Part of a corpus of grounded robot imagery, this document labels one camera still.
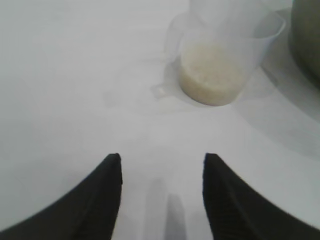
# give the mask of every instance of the translucent plastic cup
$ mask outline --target translucent plastic cup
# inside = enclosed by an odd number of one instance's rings
[[[197,102],[226,105],[237,98],[286,22],[260,0],[190,0],[165,42],[179,61],[179,84]]]

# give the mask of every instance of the black object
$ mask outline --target black object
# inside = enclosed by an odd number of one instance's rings
[[[207,154],[203,198],[214,240],[320,240],[320,231],[276,207]]]
[[[0,240],[110,240],[121,190],[121,158],[111,154],[60,200],[1,232]]]

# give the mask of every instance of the measuring cup handle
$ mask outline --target measuring cup handle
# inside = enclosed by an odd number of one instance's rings
[[[171,95],[165,90],[165,87],[163,84],[155,85],[150,88],[152,95],[154,98],[160,100],[167,97],[170,97]]]

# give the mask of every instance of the gray container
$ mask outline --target gray container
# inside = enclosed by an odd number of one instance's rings
[[[320,0],[294,0],[291,48],[297,61],[320,83]]]

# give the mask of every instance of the white surface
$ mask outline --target white surface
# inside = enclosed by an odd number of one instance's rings
[[[224,107],[148,98],[146,86],[164,69],[154,56],[165,29],[186,8],[185,0],[0,1],[1,229],[57,200],[114,152],[124,174],[115,240],[162,240],[167,209],[185,220],[188,239],[211,239],[206,152],[320,228],[319,96],[305,83],[281,85],[290,69],[272,81],[258,70]]]

